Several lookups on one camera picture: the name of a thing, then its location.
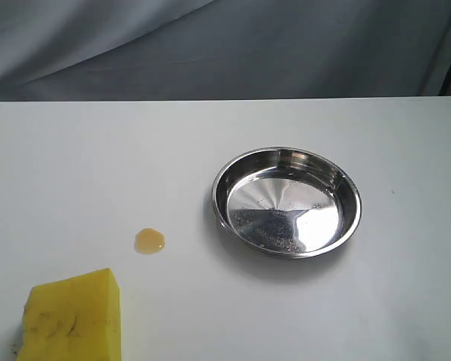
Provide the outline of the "yellow sponge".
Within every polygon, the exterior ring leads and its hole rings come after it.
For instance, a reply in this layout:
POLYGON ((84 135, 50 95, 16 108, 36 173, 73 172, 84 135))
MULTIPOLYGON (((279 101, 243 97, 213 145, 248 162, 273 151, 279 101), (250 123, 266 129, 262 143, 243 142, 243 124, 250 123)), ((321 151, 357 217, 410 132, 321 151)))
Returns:
POLYGON ((109 268, 34 286, 18 360, 120 360, 120 289, 109 268))

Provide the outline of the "amber liquid spill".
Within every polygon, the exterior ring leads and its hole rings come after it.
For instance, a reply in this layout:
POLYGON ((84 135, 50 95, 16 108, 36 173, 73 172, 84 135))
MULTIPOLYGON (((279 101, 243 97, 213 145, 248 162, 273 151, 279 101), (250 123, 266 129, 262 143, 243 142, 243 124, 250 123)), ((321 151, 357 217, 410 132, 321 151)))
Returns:
POLYGON ((155 254, 165 247, 165 236, 151 228, 142 229, 135 236, 134 249, 139 254, 155 254))

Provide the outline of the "round stainless steel dish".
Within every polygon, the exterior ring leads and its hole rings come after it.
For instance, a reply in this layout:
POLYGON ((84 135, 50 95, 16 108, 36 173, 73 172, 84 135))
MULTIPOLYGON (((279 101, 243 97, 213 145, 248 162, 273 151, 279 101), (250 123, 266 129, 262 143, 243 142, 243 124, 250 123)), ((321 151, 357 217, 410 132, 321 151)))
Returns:
POLYGON ((230 160, 215 177, 210 200, 231 238, 283 259, 333 251, 352 238, 362 218, 351 177, 331 160, 291 147, 230 160))

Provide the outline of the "grey backdrop cloth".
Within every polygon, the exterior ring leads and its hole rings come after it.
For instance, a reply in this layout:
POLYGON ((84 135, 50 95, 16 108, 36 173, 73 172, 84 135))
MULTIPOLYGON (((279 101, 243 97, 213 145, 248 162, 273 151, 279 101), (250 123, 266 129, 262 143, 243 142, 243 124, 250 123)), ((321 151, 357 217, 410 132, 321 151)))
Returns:
POLYGON ((0 101, 431 95, 451 1, 0 1, 0 101))

